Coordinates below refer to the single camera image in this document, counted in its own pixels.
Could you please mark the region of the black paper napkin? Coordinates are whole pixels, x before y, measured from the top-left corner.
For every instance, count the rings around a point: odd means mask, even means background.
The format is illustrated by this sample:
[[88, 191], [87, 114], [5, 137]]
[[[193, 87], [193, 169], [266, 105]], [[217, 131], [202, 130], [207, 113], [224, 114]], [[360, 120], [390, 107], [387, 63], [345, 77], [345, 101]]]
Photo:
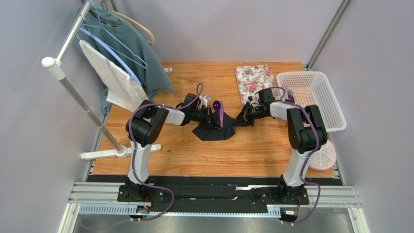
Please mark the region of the black paper napkin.
[[222, 129], [207, 129], [197, 126], [192, 133], [202, 141], [221, 141], [231, 138], [235, 133], [235, 126], [233, 125], [234, 118], [224, 113], [224, 128]]

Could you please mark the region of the iridescent knife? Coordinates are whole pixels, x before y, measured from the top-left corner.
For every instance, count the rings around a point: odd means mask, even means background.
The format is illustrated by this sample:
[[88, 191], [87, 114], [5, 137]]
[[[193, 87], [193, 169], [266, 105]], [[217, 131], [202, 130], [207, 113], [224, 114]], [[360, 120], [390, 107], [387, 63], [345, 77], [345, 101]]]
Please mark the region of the iridescent knife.
[[221, 128], [223, 128], [224, 127], [224, 104], [222, 101], [220, 101], [219, 104], [220, 104], [220, 109], [219, 109], [220, 124], [221, 124]]

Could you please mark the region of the purple spoon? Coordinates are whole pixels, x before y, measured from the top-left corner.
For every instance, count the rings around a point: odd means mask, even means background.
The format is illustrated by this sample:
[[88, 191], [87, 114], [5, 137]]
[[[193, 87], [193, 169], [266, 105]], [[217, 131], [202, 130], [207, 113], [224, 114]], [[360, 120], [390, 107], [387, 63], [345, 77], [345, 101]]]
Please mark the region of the purple spoon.
[[220, 102], [220, 101], [215, 100], [215, 101], [213, 102], [213, 109], [214, 109], [216, 112], [220, 111], [220, 110], [221, 110], [221, 107], [222, 107], [222, 104], [221, 104], [221, 102]]

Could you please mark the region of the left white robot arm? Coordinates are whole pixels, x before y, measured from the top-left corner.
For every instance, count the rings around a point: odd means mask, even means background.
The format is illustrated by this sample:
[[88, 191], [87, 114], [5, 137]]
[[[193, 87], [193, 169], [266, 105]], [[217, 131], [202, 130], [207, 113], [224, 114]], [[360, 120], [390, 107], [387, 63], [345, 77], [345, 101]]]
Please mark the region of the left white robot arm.
[[158, 105], [145, 100], [126, 124], [131, 140], [131, 166], [125, 182], [125, 191], [142, 197], [148, 189], [151, 148], [158, 139], [165, 123], [184, 126], [191, 121], [199, 123], [202, 130], [220, 130], [224, 126], [224, 109], [219, 101], [207, 104], [208, 96], [187, 94], [175, 107]]

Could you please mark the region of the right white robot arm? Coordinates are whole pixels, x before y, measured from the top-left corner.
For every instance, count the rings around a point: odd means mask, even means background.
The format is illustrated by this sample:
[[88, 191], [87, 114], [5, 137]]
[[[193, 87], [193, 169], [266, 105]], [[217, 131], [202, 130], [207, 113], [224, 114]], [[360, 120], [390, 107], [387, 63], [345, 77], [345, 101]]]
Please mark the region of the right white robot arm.
[[234, 127], [253, 126], [256, 119], [265, 117], [280, 118], [287, 122], [288, 138], [292, 147], [289, 164], [277, 185], [280, 202], [290, 203], [305, 193], [305, 175], [314, 153], [327, 142], [328, 134], [317, 105], [302, 107], [286, 101], [284, 97], [276, 100], [274, 87], [257, 92], [259, 102], [251, 98], [232, 122]]

